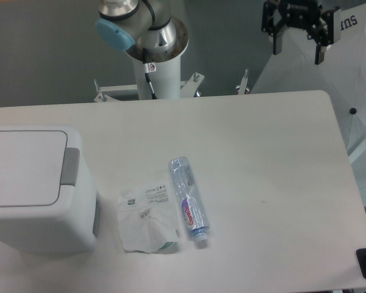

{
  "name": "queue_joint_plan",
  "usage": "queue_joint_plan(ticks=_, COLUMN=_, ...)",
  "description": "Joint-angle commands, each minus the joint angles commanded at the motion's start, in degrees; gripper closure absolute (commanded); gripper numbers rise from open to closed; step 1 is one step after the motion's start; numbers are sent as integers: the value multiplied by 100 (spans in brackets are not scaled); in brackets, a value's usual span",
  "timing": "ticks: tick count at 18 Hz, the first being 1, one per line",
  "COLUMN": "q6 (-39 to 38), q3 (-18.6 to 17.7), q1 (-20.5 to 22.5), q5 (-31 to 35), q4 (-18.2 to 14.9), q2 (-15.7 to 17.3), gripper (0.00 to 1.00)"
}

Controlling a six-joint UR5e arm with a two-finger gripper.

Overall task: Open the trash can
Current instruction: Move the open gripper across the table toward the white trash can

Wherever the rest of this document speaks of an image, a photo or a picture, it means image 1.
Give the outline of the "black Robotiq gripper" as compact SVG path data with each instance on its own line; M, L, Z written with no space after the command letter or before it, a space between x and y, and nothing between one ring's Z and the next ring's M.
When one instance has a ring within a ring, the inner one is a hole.
M324 10L318 1L265 1L261 30L273 42L273 55L282 51L282 35L286 27L308 30L313 39L315 64L324 61L326 49L341 37L341 8Z

